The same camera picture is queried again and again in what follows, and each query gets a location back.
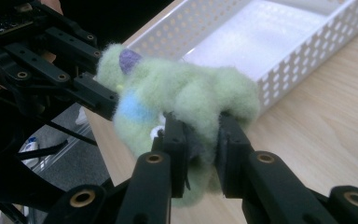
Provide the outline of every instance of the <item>fuzzy green fabric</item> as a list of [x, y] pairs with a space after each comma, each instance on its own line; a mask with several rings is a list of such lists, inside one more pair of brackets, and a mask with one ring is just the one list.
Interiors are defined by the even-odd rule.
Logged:
[[104, 51], [96, 79], [119, 94], [114, 128], [136, 157], [150, 151], [151, 132], [163, 127], [164, 112], [173, 112], [193, 129], [201, 153], [189, 163], [191, 190], [186, 189], [183, 199], [172, 204], [191, 205], [205, 191], [218, 192], [213, 162], [219, 115], [228, 112], [244, 128], [249, 126], [259, 110], [256, 83], [235, 68], [142, 57], [121, 45]]

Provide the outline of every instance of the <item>black cable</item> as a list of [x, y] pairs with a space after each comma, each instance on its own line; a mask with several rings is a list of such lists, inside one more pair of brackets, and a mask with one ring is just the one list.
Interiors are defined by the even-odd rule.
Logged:
[[67, 134], [69, 134], [69, 135], [71, 135], [71, 136], [73, 136], [73, 137], [75, 137], [75, 138], [77, 138], [77, 139], [80, 139], [80, 140], [82, 140], [82, 141], [84, 141], [84, 142], [87, 142], [87, 143], [89, 143], [89, 144], [91, 144], [91, 145], [94, 145], [94, 146], [96, 146], [96, 147], [98, 146], [98, 144], [97, 144], [96, 141], [94, 141], [94, 140], [92, 140], [92, 139], [90, 139], [90, 138], [88, 138], [88, 137], [85, 137], [85, 136], [83, 136], [83, 135], [81, 135], [81, 134], [72, 132], [71, 130], [62, 127], [61, 125], [56, 124], [56, 123], [54, 123], [54, 122], [51, 121], [51, 120], [43, 119], [43, 118], [41, 118], [40, 116], [36, 116], [34, 119], [37, 120], [37, 121], [39, 121], [39, 122], [42, 122], [42, 123], [44, 123], [44, 124], [46, 124], [46, 125], [48, 125], [48, 126], [50, 126], [51, 128], [55, 128], [55, 129], [57, 129], [57, 130], [59, 130], [59, 131], [61, 131], [61, 132], [63, 132], [63, 133], [67, 133]]

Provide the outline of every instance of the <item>gray plush part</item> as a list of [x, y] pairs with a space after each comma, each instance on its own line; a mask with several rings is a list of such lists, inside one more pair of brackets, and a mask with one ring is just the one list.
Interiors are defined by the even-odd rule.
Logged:
[[118, 62], [120, 64], [121, 71], [125, 75], [129, 74], [132, 68], [141, 61], [142, 56], [130, 49], [123, 49], [121, 51]]

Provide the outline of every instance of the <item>perforated basket wall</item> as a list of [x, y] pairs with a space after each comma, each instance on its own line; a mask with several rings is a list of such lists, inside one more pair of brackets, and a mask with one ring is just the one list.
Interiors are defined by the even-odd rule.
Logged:
[[[258, 82], [264, 112], [357, 34], [358, 0], [189, 0], [129, 48], [200, 65], [237, 66]], [[267, 44], [258, 48], [259, 40]]]

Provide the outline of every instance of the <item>green plush toy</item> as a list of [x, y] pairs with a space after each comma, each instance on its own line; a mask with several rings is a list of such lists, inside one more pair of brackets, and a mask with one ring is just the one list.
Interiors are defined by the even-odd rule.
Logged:
[[205, 191], [219, 190], [213, 166], [219, 115], [228, 112], [246, 128], [258, 113], [256, 83], [235, 68], [142, 57], [121, 45], [104, 51], [96, 78], [119, 94], [114, 128], [136, 157], [150, 151], [154, 135], [164, 127], [163, 113], [172, 112], [192, 128], [197, 144], [191, 150], [198, 152], [188, 167], [191, 190], [174, 205], [191, 205]]

